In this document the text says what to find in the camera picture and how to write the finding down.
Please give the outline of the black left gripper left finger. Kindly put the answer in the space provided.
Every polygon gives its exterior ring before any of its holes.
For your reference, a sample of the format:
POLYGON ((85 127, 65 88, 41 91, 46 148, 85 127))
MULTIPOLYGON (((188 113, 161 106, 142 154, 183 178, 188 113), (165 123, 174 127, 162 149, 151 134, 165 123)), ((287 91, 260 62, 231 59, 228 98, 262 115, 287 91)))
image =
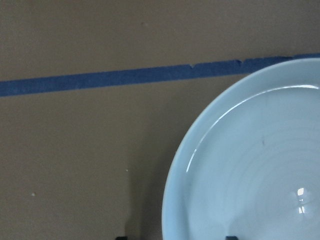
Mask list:
POLYGON ((117 236, 115 240, 128 240, 127 236, 117 236))

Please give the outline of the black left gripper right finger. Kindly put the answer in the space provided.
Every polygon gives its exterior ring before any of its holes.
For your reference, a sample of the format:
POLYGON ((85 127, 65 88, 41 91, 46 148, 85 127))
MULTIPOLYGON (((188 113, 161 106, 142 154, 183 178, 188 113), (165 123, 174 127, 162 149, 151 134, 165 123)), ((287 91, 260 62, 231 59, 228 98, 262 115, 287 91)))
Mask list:
POLYGON ((226 236, 225 240, 238 240, 237 236, 226 236))

